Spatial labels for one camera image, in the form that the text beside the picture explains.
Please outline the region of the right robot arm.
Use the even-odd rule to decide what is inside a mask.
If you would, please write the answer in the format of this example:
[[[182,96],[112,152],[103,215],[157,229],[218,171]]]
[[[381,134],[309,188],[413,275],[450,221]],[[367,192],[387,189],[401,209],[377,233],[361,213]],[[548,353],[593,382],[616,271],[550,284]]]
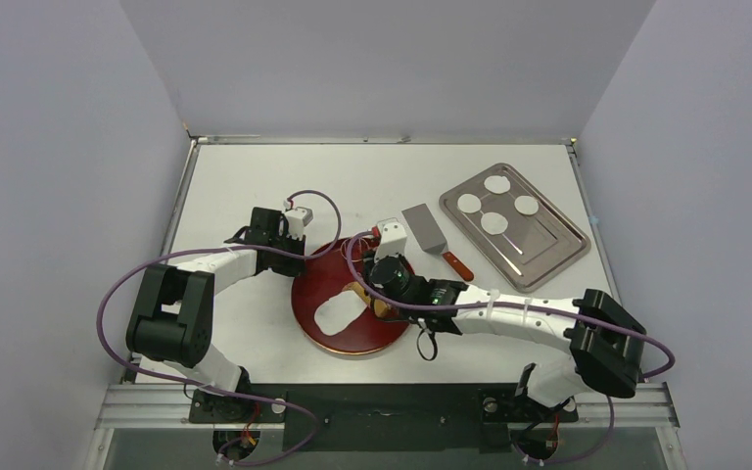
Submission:
[[[512,398],[500,403],[522,419],[544,418],[581,393],[635,396],[646,331],[600,290],[560,300],[502,295],[414,274],[402,256],[367,258],[361,278],[368,292],[393,308],[390,319],[415,324],[429,338],[487,334],[562,352],[551,362],[529,362]]]

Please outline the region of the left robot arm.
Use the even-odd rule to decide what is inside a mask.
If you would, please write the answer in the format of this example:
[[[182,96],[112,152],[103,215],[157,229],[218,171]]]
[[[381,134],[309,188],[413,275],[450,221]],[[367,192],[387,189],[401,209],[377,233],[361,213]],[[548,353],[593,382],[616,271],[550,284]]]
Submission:
[[[255,208],[250,223],[226,239],[227,251],[177,265],[149,265],[126,330],[128,348],[212,385],[213,391],[200,393],[203,408],[230,421],[252,417],[258,407],[248,371],[212,345],[214,297],[267,270],[291,278],[303,274],[311,220],[307,208]]]

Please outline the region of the white dough piece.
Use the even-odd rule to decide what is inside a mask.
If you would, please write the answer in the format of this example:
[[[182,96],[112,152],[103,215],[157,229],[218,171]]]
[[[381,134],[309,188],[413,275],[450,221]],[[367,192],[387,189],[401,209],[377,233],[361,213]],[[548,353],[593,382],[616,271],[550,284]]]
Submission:
[[[321,304],[314,313],[314,322],[325,336],[344,331],[365,311],[366,303],[351,290],[346,290]]]

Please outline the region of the round red lacquer tray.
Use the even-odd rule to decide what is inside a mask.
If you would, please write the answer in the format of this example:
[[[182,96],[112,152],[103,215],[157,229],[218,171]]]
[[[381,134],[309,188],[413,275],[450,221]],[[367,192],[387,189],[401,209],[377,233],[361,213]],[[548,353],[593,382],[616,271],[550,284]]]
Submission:
[[[305,335],[321,348],[337,354],[364,355],[376,353],[396,342],[408,329],[404,322],[378,319],[366,306],[365,311],[344,331],[335,336],[322,334],[314,322],[315,310],[339,293],[354,291],[357,284],[348,270],[342,238],[327,255],[308,260],[305,273],[295,278],[291,288],[291,308]]]

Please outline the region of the wooden dough roller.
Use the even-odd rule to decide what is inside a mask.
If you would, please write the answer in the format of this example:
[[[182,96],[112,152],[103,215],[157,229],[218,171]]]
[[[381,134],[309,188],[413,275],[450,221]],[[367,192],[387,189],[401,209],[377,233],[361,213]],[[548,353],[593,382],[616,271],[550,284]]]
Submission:
[[[392,314],[392,308],[388,304],[369,296],[364,290],[360,289],[360,285],[356,284],[354,291],[378,319],[388,319]]]

